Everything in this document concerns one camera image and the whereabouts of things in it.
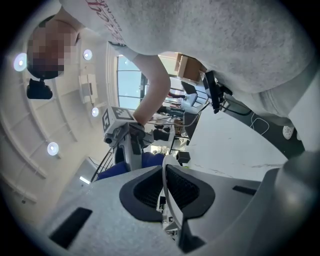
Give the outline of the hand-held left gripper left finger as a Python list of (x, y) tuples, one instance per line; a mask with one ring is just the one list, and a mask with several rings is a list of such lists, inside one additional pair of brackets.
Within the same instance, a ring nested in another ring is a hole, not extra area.
[(127, 182), (149, 173), (147, 167), (86, 186), (58, 205), (42, 231), (50, 236), (77, 208), (92, 213), (68, 248), (47, 238), (54, 256), (178, 256), (180, 249), (159, 222), (134, 218), (122, 206), (119, 193)]

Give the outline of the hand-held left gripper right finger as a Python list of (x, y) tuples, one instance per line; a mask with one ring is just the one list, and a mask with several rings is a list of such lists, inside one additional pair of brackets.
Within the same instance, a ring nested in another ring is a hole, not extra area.
[(166, 166), (168, 191), (182, 212), (181, 238), (204, 243), (217, 238), (237, 219), (260, 182)]

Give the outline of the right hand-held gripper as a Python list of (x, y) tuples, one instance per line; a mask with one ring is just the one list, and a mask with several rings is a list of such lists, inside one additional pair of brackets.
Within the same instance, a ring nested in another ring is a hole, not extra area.
[(114, 149), (114, 164), (127, 163), (130, 171), (142, 168), (142, 149), (154, 142), (127, 108), (108, 106), (102, 115), (104, 142)]

